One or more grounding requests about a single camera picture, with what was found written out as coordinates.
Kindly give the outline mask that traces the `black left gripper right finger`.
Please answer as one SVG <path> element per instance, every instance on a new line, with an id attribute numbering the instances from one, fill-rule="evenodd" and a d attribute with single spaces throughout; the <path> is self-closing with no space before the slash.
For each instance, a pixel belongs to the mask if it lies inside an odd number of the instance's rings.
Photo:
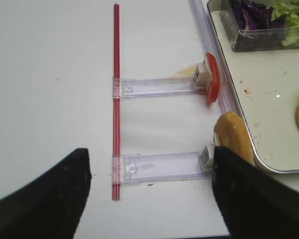
<path id="1" fill-rule="evenodd" d="M 214 149 L 212 190 L 233 239 L 299 239 L 299 192 L 230 149 Z"/>

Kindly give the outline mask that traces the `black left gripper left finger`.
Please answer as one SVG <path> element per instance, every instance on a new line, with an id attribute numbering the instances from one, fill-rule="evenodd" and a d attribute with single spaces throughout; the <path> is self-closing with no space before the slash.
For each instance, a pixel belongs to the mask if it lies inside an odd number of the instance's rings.
<path id="1" fill-rule="evenodd" d="M 0 239 L 72 239 L 91 187 L 89 152 L 77 148 L 0 200 Z"/>

